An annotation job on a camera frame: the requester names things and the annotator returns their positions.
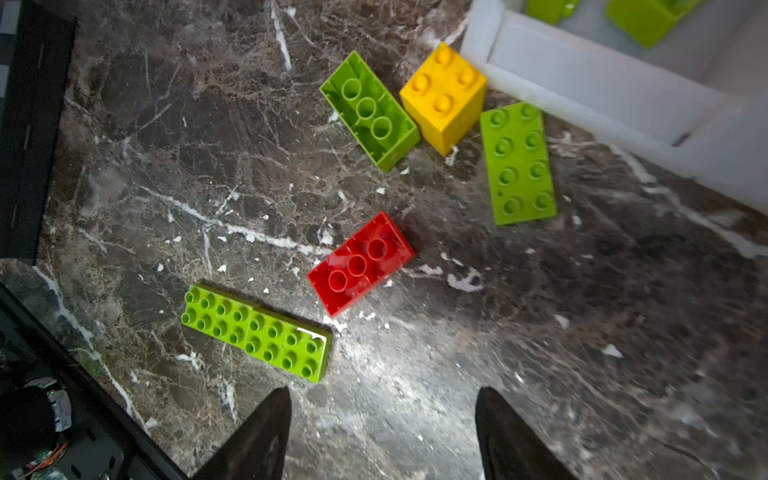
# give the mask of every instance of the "lego brick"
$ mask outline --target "lego brick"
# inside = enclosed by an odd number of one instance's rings
[[[579,0],[528,0],[525,14],[550,25],[557,25],[563,18],[570,18]]]
[[[425,140],[447,155],[477,122],[487,83],[485,76],[441,43],[402,88],[400,98]]]
[[[645,48],[655,46],[701,0],[611,0],[605,15]]]
[[[380,212],[307,274],[335,316],[415,257],[389,215]]]
[[[388,172],[419,142],[419,129],[356,51],[320,87],[373,163]]]
[[[191,329],[310,382],[323,377],[332,333],[206,285],[190,286],[184,301],[181,322]]]
[[[497,225],[557,214],[541,112],[521,102],[480,116]]]

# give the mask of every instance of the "brown marble countertop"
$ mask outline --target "brown marble countertop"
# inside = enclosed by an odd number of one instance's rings
[[[477,126],[383,174],[333,121],[352,50],[396,93],[467,10],[82,0],[38,266],[0,280],[189,473],[288,385],[285,478],[481,478],[493,386],[580,478],[763,478],[762,217],[547,116],[559,215],[495,227]],[[380,210],[418,258],[331,322],[305,275]],[[333,326],[325,379],[182,327],[201,280]]]

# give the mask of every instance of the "upside-down green brick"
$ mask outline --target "upside-down green brick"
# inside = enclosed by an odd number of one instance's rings
[[[319,382],[333,335],[205,285],[190,286],[181,322],[272,366]]]
[[[557,25],[563,18],[574,14],[579,0],[528,0],[525,14],[542,22]]]
[[[633,40],[651,48],[701,0],[611,0],[605,15]]]
[[[381,171],[390,171],[421,139],[416,123],[356,51],[320,92]]]
[[[485,163],[497,225],[558,213],[541,111],[521,102],[480,115]]]

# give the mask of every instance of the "yellow brick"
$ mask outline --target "yellow brick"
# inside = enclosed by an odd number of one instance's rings
[[[441,43],[400,91],[422,136],[442,155],[480,118],[485,76]]]

